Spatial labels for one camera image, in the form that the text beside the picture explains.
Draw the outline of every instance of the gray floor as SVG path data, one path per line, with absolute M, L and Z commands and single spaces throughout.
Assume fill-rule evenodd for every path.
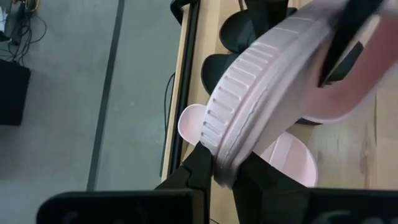
M 49 196 L 85 190 L 117 1 L 41 1 L 45 38 L 32 69 L 20 127 L 0 126 L 0 223 L 33 223 Z M 33 20 L 35 36 L 42 24 Z M 126 1 L 97 190 L 160 182 L 163 98 L 175 70 L 180 27 L 169 1 Z

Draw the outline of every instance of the black cable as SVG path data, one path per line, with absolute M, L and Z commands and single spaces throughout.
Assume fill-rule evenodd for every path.
M 214 220 L 214 219 L 210 219 L 211 221 L 213 221 L 213 222 L 215 222 L 215 223 L 217 223 L 217 224 L 220 224 L 219 222 L 217 222 L 216 220 Z
M 164 93 L 164 101 L 163 101 L 163 113 L 164 113 L 164 139 L 165 139 L 165 143 L 166 143 L 166 137 L 167 137 L 167 122 L 169 121 L 169 119 L 167 119 L 167 112 L 166 112 L 166 102 L 167 102 L 167 92 L 169 90 L 169 86 L 171 81 L 173 80 L 173 78 L 175 77 L 175 73 L 173 73 L 173 75 L 170 76 L 168 82 L 167 82 L 167 86 L 166 86 L 166 91 Z
M 34 44 L 34 43 L 36 43 L 36 42 L 41 41 L 41 40 L 44 38 L 44 36 L 46 35 L 46 33 L 47 33 L 47 23 L 46 23 L 42 18 L 40 18 L 38 15 L 36 15 L 36 17 L 37 17 L 40 21 L 43 22 L 43 24 L 44 24 L 44 33 L 43 33 L 43 35 L 42 35 L 39 39 L 33 40 L 32 42 L 30 42 L 30 44 Z
M 43 22 L 44 25 L 44 33 L 37 39 L 32 40 L 33 38 L 33 30 L 31 28 L 31 19 L 33 18 L 31 15 L 24 15 L 22 20 L 16 24 L 12 33 L 16 32 L 16 35 L 19 38 L 19 44 L 15 47 L 15 42 L 12 40 L 8 43 L 7 49 L 0 49 L 2 52 L 9 53 L 8 55 L 1 55 L 0 57 L 7 57 L 5 60 L 13 61 L 18 63 L 21 66 L 25 67 L 24 57 L 27 55 L 30 49 L 30 45 L 41 41 L 47 33 L 47 23 L 40 18 L 38 15 L 35 15 L 38 20 Z

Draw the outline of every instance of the floor stripe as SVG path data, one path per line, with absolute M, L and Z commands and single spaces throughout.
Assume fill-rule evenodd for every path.
M 99 108 L 99 116 L 97 128 L 95 132 L 93 155 L 91 156 L 90 172 L 88 173 L 87 191 L 94 191 L 98 176 L 98 166 L 100 164 L 100 155 L 102 140 L 105 129 L 106 113 L 108 110 L 109 94 L 111 92 L 111 84 L 113 78 L 114 64 L 116 61 L 116 53 L 118 52 L 119 37 L 121 25 L 123 21 L 124 0 L 119 0 L 118 11 L 111 41 L 111 50 L 109 52 L 108 66 L 106 67 L 106 75 L 104 88 L 102 92 L 101 106 Z

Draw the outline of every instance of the table surface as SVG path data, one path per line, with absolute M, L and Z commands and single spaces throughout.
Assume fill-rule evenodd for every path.
M 309 0 L 291 0 L 290 6 L 300 7 Z M 204 59 L 210 54 L 226 54 L 218 32 L 223 22 L 239 10 L 237 1 L 201 0 L 197 27 L 195 53 L 192 65 L 192 77 L 188 104 L 206 104 L 208 94 L 204 90 L 200 71 Z M 187 30 L 188 8 L 185 8 L 181 32 L 180 50 L 177 60 L 176 79 L 170 109 L 169 129 L 164 157 L 166 178 L 169 161 L 173 117 L 177 100 L 182 49 Z M 373 17 L 359 40 L 366 44 L 378 18 Z M 394 171 L 398 170 L 395 158 L 398 151 L 398 77 L 394 77 L 386 86 L 378 91 L 377 96 L 367 105 L 365 110 L 342 122 L 320 126 L 304 126 L 295 124 L 288 129 L 303 141 L 311 150 L 317 161 L 319 179 L 318 187 L 347 189 L 398 189 L 398 179 Z M 193 146 L 185 144 L 182 157 L 186 158 Z M 219 223 L 239 223 L 234 205 L 233 194 L 226 188 L 219 187 L 214 181 L 211 190 L 211 217 Z

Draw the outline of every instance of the black box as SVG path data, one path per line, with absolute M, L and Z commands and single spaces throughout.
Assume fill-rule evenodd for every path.
M 29 78 L 28 68 L 0 60 L 0 124 L 22 123 Z

